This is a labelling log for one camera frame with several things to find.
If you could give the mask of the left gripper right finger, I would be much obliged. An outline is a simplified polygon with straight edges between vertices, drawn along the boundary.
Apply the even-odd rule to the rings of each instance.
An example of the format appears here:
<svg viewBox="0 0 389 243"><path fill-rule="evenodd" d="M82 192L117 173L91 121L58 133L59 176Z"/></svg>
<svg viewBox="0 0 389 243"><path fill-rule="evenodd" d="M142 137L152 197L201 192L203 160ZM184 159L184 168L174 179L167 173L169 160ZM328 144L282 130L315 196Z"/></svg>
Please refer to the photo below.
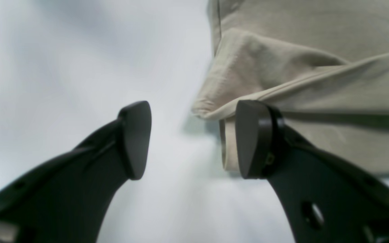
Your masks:
<svg viewBox="0 0 389 243"><path fill-rule="evenodd" d="M241 100L235 116L241 176L270 183L297 243L389 243L389 186L316 148L275 107Z"/></svg>

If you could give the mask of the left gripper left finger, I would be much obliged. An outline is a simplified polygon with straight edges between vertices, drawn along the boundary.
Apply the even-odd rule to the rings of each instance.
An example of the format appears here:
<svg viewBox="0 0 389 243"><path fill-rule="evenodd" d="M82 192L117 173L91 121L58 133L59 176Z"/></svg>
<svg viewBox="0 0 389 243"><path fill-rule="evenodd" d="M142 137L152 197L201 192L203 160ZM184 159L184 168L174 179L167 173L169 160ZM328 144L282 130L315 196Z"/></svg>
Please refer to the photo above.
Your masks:
<svg viewBox="0 0 389 243"><path fill-rule="evenodd" d="M0 243L95 243L115 193L145 173L151 126L150 104L132 103L0 190Z"/></svg>

